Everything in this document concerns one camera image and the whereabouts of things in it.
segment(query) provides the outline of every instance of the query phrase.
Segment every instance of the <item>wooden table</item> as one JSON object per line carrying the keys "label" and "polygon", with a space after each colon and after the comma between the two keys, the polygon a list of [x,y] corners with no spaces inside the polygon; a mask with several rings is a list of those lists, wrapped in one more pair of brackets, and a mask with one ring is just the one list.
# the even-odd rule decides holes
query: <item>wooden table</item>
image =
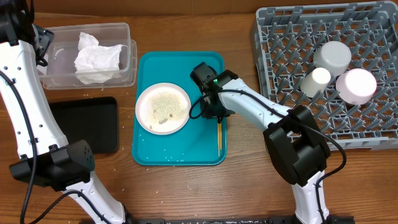
{"label": "wooden table", "polygon": [[[42,27],[127,22],[138,55],[156,50],[213,50],[227,69],[259,91],[249,29],[254,14],[225,16],[102,17],[46,19]],[[291,186],[271,164],[262,133],[238,115],[228,118],[228,155],[214,167],[144,167],[131,156],[136,87],[46,91],[49,102],[113,96],[119,105],[120,148],[97,155],[96,173],[116,200],[136,218],[244,218],[292,215]],[[27,184],[14,180],[8,166],[18,161],[12,124],[0,103],[0,223],[18,223]],[[356,223],[397,223],[398,150],[348,150],[346,167],[325,181],[332,214],[354,215]],[[331,171],[341,163],[333,152]],[[34,187],[27,222],[38,217],[60,192]],[[78,223],[89,216],[70,198],[61,201],[42,223]]]}

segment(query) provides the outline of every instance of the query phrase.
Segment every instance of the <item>wooden chopstick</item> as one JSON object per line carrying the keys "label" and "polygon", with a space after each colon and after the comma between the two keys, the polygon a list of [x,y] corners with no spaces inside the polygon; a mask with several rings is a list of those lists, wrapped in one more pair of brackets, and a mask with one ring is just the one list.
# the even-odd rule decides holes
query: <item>wooden chopstick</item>
{"label": "wooden chopstick", "polygon": [[223,142],[222,142],[223,129],[221,128],[221,123],[220,124],[217,123],[217,129],[218,129],[218,134],[217,135],[218,135],[218,157],[219,157],[221,148],[223,147]]}

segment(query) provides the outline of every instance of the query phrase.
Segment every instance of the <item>white paper towel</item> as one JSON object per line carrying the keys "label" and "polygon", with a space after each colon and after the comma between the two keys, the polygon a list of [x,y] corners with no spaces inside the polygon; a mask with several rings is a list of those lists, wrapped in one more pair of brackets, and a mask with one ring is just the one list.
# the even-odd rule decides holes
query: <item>white paper towel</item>
{"label": "white paper towel", "polygon": [[104,83],[111,78],[121,77],[118,73],[79,74],[119,70],[119,55],[122,45],[103,47],[92,35],[80,33],[79,54],[75,60],[76,76],[84,84]]}
{"label": "white paper towel", "polygon": [[94,36],[80,32],[78,46],[79,50],[83,50],[85,47],[88,46],[98,46],[98,44],[99,42]]}

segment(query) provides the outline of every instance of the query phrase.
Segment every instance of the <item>white plate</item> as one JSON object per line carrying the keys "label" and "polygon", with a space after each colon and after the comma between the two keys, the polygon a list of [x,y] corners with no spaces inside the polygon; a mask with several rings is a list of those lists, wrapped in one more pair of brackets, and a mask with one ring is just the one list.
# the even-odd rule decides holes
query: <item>white plate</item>
{"label": "white plate", "polygon": [[[138,123],[148,132],[172,134],[187,123],[190,108],[189,96],[181,87],[171,83],[158,83],[141,93],[136,103],[136,116]],[[170,113],[170,117],[165,118],[166,113]]]}

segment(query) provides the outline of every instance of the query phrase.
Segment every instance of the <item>white cup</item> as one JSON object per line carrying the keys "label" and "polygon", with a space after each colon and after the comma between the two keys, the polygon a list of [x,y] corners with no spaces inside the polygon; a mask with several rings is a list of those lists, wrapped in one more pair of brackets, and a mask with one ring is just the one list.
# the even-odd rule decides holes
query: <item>white cup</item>
{"label": "white cup", "polygon": [[323,91],[330,81],[330,73],[324,68],[316,68],[300,84],[300,89],[308,97],[314,97],[319,90]]}
{"label": "white cup", "polygon": [[325,68],[330,75],[338,76],[347,71],[351,61],[351,51],[341,42],[330,41],[314,53],[313,61],[317,68]]}

